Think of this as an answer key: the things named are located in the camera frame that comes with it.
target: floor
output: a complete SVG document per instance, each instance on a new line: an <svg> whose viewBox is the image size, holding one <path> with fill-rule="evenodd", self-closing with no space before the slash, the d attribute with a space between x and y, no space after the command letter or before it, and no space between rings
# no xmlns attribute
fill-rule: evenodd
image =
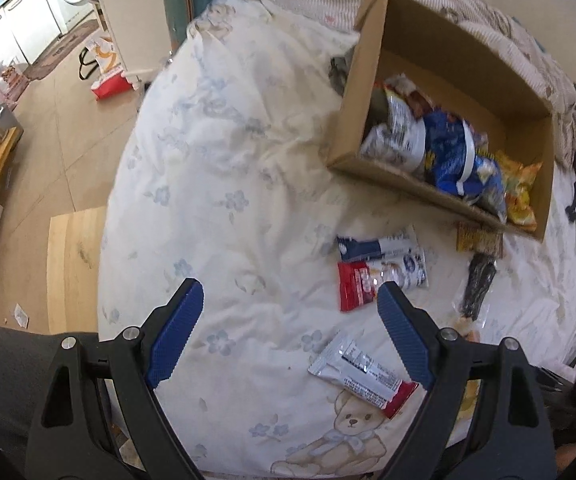
<svg viewBox="0 0 576 480"><path fill-rule="evenodd" d="M18 303L30 318L28 330L48 333L50 218L106 203L136 120L137 92L95 101L93 79L78 78L79 50L31 82L14 111L24 134L8 191L0 193L0 325L10 328L19 328L13 316Z"/></svg>

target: bed sheet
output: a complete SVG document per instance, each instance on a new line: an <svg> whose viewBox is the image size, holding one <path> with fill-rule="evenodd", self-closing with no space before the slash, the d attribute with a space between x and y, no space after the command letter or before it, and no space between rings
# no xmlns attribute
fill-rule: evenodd
<svg viewBox="0 0 576 480"><path fill-rule="evenodd" d="M374 304L339 312L335 235L377 237L412 223L430 287L409 298L447 326L470 257L455 251L458 217L325 168L341 103L329 59L356 34L260 0L214 0L189 32L145 96L109 198L101 339L142 324L197 278L203 314L156 389L197 466L308 478L383 468L425 392L387 420L306 371L343 328L407 377ZM572 195L572 175L556 168L543 244L506 235L486 300L483 342L512 335L534 364L576 350Z"/></svg>

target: cardboard box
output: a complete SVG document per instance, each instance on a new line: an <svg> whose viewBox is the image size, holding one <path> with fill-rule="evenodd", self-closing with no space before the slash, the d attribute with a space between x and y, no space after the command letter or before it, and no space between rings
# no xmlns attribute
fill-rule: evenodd
<svg viewBox="0 0 576 480"><path fill-rule="evenodd" d="M543 240L550 209L554 148L546 105L487 46L412 0L364 0L341 112L331 133L327 166L401 189L490 227ZM490 149L542 168L530 193L537 229L527 233L387 164L361 158L375 80L404 72L435 104L486 132Z"/></svg>

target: gray pants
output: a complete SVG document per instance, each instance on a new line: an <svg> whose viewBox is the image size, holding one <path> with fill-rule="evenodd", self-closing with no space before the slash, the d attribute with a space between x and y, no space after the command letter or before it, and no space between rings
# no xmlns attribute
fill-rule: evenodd
<svg viewBox="0 0 576 480"><path fill-rule="evenodd" d="M0 327L0 448L20 472L32 416L62 339Z"/></svg>

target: rug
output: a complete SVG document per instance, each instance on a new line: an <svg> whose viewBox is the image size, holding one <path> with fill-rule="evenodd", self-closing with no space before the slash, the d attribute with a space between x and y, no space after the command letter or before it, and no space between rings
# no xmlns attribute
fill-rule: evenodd
<svg viewBox="0 0 576 480"><path fill-rule="evenodd" d="M50 74L56 66L63 61L74 48L85 40L99 27L97 20L88 20L81 23L65 36L39 56L32 65L30 65L24 75L30 80L43 79Z"/></svg>

